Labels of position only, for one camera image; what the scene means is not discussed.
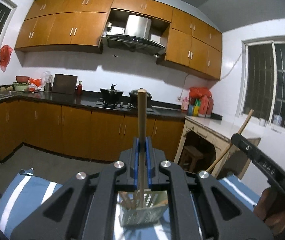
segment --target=wooden cabinet door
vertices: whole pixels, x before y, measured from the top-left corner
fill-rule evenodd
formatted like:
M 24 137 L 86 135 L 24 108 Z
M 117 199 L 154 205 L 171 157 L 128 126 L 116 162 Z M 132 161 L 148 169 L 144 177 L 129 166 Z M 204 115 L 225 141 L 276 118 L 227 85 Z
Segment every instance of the wooden cabinet door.
M 220 72 L 221 72 L 221 52 L 214 49 L 213 47 L 208 47 L 208 67 L 207 67 L 207 74 L 216 78 L 220 79 Z
M 206 73 L 207 62 L 208 62 L 208 49 L 209 45 L 206 43 L 192 38 L 191 52 L 189 67 Z
M 90 120 L 90 157 L 116 161 L 121 148 L 121 125 L 124 116 L 92 112 Z
M 89 0 L 89 3 L 82 7 L 83 12 L 104 12 L 108 13 L 113 0 Z
M 18 100 L 7 102 L 7 122 L 9 134 L 11 135 L 10 140 L 10 149 L 13 151 L 23 142 L 23 133 L 22 126 L 25 125 L 22 123 L 21 119 L 21 108 Z
M 105 28 L 107 17 L 107 13 L 80 13 L 70 44 L 97 46 Z
M 209 44 L 209 25 L 196 17 L 192 19 L 192 36 Z
M 209 45 L 222 52 L 222 33 L 209 26 Z
M 39 103 L 38 111 L 37 119 L 41 129 L 38 135 L 40 141 L 39 147 L 45 150 L 63 153 L 62 107 L 54 104 Z
M 142 13 L 171 22 L 172 6 L 154 0 L 146 0 Z
M 23 136 L 23 142 L 39 147 L 38 135 L 41 129 L 38 124 L 38 103 L 20 100 L 19 106 L 22 123 L 20 132 Z
M 153 148 L 164 151 L 166 159 L 173 161 L 177 152 L 184 122 L 156 120 L 151 137 Z
M 25 20 L 17 37 L 15 48 L 23 48 L 30 46 L 30 38 L 32 36 L 37 18 Z
M 172 12 L 170 28 L 191 35 L 192 19 L 193 16 L 191 16 L 190 14 L 180 11 L 177 8 L 174 8 Z
M 81 12 L 89 0 L 65 0 L 58 8 L 58 13 Z
M 41 14 L 41 9 L 44 5 L 43 3 L 44 0 L 35 0 L 30 7 L 25 20 L 32 19 L 35 17 L 38 17 Z
M 35 28 L 32 32 L 29 46 L 46 45 L 56 15 L 45 15 L 37 18 Z
M 65 0 L 43 0 L 43 6 L 39 16 L 58 13 L 64 1 Z
M 90 158 L 91 111 L 62 106 L 63 153 L 69 156 Z
M 70 44 L 80 13 L 59 13 L 51 28 L 47 44 Z
M 147 118 L 146 136 L 152 136 L 155 119 Z M 138 117 L 125 115 L 121 130 L 121 151 L 132 148 L 133 138 L 138 137 Z
M 143 13 L 145 0 L 114 0 L 112 8 Z
M 191 35 L 170 29 L 166 49 L 166 60 L 189 66 L 191 38 Z
M 0 104 L 0 161 L 12 152 L 11 139 L 12 135 L 8 129 L 6 102 L 4 102 Z

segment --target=white table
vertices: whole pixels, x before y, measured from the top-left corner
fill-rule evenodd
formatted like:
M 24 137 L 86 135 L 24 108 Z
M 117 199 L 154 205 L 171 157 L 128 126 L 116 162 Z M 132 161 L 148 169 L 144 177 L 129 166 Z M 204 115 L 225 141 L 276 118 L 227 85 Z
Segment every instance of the white table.
M 234 133 L 237 133 L 239 126 L 234 125 L 233 123 L 226 121 L 218 121 L 210 118 L 202 118 L 196 116 L 186 116 L 185 125 L 183 132 L 180 138 L 179 146 L 175 156 L 175 163 L 178 163 L 181 152 L 183 150 L 186 135 L 189 132 L 194 132 L 204 138 L 206 141 L 210 142 L 216 151 L 216 158 L 224 151 L 224 149 L 231 142 L 231 136 Z M 248 139 L 255 146 L 260 142 L 260 136 L 248 131 L 245 129 L 241 135 Z M 239 150 L 236 146 L 232 146 L 228 153 L 223 157 L 220 162 L 217 163 L 215 168 L 212 171 L 212 175 L 217 177 L 221 169 L 223 168 L 225 162 L 237 151 Z M 247 158 L 247 161 L 243 165 L 241 172 L 238 174 L 238 178 L 241 179 L 246 172 L 250 160 Z

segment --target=black pot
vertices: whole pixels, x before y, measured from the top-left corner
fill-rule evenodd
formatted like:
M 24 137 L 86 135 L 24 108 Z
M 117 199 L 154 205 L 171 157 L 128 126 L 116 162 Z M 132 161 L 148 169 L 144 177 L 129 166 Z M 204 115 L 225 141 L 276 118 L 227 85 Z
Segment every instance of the black pot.
M 109 105 L 114 105 L 119 102 L 123 91 L 115 90 L 114 87 L 116 85 L 112 85 L 110 89 L 101 88 L 100 92 L 102 94 L 103 102 Z
M 129 92 L 130 103 L 131 103 L 134 107 L 137 107 L 137 106 L 138 106 L 138 90 L 139 90 L 139 89 L 135 89 L 135 90 L 131 90 L 131 91 Z M 152 99 L 151 94 L 147 92 L 147 108 L 151 108 L 151 99 Z

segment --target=stainless steel range hood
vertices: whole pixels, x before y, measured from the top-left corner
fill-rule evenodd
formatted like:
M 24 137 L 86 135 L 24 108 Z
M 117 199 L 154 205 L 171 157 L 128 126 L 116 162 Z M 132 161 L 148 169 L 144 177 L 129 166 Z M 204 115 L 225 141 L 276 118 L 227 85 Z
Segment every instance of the stainless steel range hood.
M 114 34 L 111 23 L 107 24 L 107 34 L 103 41 L 107 46 L 115 49 L 125 49 L 149 55 L 161 55 L 166 47 L 148 39 L 151 20 L 137 15 L 129 15 L 124 32 Z

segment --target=gray floor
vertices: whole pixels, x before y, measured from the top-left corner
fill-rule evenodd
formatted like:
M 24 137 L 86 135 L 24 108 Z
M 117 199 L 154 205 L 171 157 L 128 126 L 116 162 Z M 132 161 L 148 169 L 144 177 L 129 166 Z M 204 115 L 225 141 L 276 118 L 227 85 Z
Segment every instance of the gray floor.
M 20 170 L 33 168 L 34 175 L 60 184 L 76 173 L 94 174 L 107 164 L 74 160 L 22 146 L 6 162 L 0 163 L 0 193 L 3 194 Z

